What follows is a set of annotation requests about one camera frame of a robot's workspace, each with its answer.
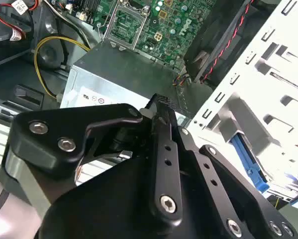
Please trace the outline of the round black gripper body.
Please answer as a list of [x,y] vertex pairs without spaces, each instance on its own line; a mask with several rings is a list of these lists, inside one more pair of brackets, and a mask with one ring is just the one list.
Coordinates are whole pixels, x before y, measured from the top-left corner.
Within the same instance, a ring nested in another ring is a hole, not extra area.
[[148,151],[61,196],[41,239],[227,239],[227,193],[190,133],[158,124]]

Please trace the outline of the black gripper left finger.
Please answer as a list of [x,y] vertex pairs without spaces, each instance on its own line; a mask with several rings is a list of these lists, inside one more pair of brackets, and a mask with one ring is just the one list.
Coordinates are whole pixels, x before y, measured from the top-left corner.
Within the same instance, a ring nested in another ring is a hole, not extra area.
[[11,125],[4,169],[42,223],[64,194],[145,154],[159,124],[159,95],[145,108],[114,104],[26,112]]

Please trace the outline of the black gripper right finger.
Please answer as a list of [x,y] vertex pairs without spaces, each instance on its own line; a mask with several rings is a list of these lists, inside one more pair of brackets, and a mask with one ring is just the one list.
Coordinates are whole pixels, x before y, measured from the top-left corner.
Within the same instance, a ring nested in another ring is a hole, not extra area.
[[168,239],[297,239],[290,222],[159,97],[159,221]]

